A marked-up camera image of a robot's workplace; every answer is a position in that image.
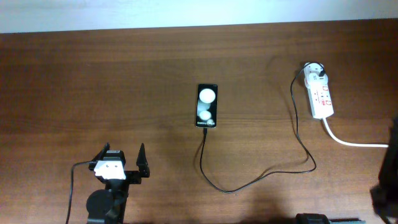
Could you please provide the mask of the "white power strip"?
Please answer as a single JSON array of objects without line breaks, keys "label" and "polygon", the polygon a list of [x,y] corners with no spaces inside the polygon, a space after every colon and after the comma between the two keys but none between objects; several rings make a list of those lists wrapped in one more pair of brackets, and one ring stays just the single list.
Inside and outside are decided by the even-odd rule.
[{"label": "white power strip", "polygon": [[[307,62],[303,71],[304,78],[306,73],[317,73],[320,77],[326,74],[323,65],[316,62]],[[334,114],[328,84],[307,90],[313,118],[324,119]]]}]

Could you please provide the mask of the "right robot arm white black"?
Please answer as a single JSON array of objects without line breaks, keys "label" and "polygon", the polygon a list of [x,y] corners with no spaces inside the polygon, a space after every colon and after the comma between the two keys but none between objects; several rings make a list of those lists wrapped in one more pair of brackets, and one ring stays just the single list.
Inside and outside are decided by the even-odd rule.
[{"label": "right robot arm white black", "polygon": [[393,119],[378,179],[379,183],[370,190],[374,213],[384,223],[392,224],[390,218],[397,223],[397,118]]}]

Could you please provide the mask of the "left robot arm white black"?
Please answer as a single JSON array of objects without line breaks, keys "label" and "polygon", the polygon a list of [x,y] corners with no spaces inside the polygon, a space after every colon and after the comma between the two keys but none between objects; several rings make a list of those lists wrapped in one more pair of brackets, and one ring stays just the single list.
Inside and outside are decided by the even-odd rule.
[{"label": "left robot arm white black", "polygon": [[125,170],[123,151],[104,148],[90,161],[89,170],[104,184],[104,189],[94,191],[86,201],[87,224],[118,224],[124,221],[129,186],[140,184],[150,177],[145,146],[141,144],[136,160],[138,170]]}]

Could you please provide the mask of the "white charger adapter plug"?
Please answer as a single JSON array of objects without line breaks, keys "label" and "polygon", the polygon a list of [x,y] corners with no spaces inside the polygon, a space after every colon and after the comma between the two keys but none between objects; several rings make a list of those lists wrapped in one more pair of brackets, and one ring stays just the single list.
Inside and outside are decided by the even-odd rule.
[{"label": "white charger adapter plug", "polygon": [[328,84],[328,77],[326,74],[320,77],[317,73],[306,73],[304,83],[308,89],[320,88]]}]

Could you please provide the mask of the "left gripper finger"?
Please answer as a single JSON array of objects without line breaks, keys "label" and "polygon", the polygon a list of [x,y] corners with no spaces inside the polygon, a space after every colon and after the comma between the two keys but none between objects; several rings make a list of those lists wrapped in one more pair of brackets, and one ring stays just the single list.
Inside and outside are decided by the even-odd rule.
[{"label": "left gripper finger", "polygon": [[137,161],[136,161],[136,166],[139,169],[139,173],[141,177],[150,177],[150,169],[149,165],[147,162],[146,158],[146,151],[145,151],[145,145],[144,143],[141,144]]},{"label": "left gripper finger", "polygon": [[110,145],[107,142],[104,147],[102,148],[102,150],[100,150],[100,152],[90,161],[89,163],[89,170],[94,170],[96,164],[98,161],[101,161],[104,157],[104,155],[106,154],[106,152],[110,149]]}]

